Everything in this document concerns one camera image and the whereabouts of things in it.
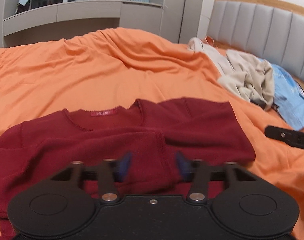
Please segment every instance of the black metal bracket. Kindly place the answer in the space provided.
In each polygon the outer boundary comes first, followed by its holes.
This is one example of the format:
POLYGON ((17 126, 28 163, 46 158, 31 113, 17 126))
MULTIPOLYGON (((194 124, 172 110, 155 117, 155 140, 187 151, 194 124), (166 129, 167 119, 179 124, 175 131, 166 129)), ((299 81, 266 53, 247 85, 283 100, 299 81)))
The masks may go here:
POLYGON ((65 169, 59 171, 48 180, 66 181, 65 185, 81 187, 83 180, 97 180, 100 202, 113 204, 118 202, 120 195, 114 182, 122 182, 129 170, 131 153, 126 153, 122 159, 106 159, 97 166, 85 167, 82 162, 71 162, 65 169))
POLYGON ((285 142, 291 147, 304 149, 304 132, 269 125, 265 128, 264 134, 267 138, 285 142))
POLYGON ((225 189, 243 181, 257 181, 259 178, 235 162, 224 166, 208 166, 202 160, 188 160, 181 152, 176 154, 176 163, 185 182, 192 182, 186 200, 191 203, 206 203, 208 183, 224 181, 225 189))

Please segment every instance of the red sweater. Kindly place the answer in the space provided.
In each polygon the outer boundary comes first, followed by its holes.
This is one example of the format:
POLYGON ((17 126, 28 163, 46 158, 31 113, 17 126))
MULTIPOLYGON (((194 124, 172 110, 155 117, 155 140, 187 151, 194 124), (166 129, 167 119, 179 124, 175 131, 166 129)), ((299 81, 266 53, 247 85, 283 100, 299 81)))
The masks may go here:
MULTIPOLYGON (((6 220, 10 199, 71 161, 96 165, 132 152, 129 173, 117 187, 123 194, 183 194, 175 162, 182 151, 210 165, 248 163, 255 152, 229 103, 181 98, 155 104, 138 99, 129 108, 69 113, 66 109, 23 122, 0 137, 0 218, 3 239, 14 235, 6 220)), ((213 183, 209 197, 221 188, 213 183)), ((97 195, 95 181, 84 190, 97 195)))

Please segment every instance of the wooden headboard frame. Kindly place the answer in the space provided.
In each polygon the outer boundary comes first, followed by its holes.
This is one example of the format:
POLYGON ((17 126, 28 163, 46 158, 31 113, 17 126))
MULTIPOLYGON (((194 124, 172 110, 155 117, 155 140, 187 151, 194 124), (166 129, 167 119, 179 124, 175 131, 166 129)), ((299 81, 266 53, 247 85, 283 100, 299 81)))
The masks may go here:
MULTIPOLYGON (((284 2, 284 1, 281 1, 281 0, 225 0, 225 1, 238 1, 238 2, 249 2, 249 3, 263 4, 263 5, 280 8, 280 9, 290 11, 290 12, 293 12, 293 13, 300 14, 300 15, 304 16, 304 7, 293 4, 293 3, 284 2)), ((214 41, 214 43, 215 43, 215 46, 217 46, 218 48, 221 48, 221 49, 241 50, 239 48, 230 46, 230 45, 222 43, 222 42, 214 41)), ((293 76, 293 78, 304 89, 304 82, 301 81, 299 78, 297 78, 295 76, 293 76)))

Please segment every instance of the circular pad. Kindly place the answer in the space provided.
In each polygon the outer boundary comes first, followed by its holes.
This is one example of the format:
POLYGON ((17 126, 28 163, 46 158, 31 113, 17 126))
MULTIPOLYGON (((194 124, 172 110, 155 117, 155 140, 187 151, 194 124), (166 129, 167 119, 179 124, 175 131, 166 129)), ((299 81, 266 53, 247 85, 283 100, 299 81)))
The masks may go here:
POLYGON ((289 233, 298 218, 296 201, 269 183, 239 182, 213 200, 212 211, 234 232, 267 237, 289 233))
POLYGON ((21 233, 57 237, 82 227, 94 210, 93 199, 80 188, 65 181, 46 180, 12 199, 8 218, 21 233))
POLYGON ((55 215, 67 207, 65 197, 57 194, 43 194, 31 201, 30 208, 39 215, 55 215))
POLYGON ((239 206, 250 215, 266 216, 276 210, 274 199, 260 194, 247 195, 241 198, 239 206))

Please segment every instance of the blue pillow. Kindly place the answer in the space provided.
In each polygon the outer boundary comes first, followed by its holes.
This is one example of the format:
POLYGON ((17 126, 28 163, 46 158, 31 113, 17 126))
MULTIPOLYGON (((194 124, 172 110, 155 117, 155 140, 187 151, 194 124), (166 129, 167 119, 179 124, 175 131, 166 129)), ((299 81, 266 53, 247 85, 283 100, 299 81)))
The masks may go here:
POLYGON ((271 64, 275 83, 274 104, 294 130, 304 128, 304 91, 282 67, 271 64))

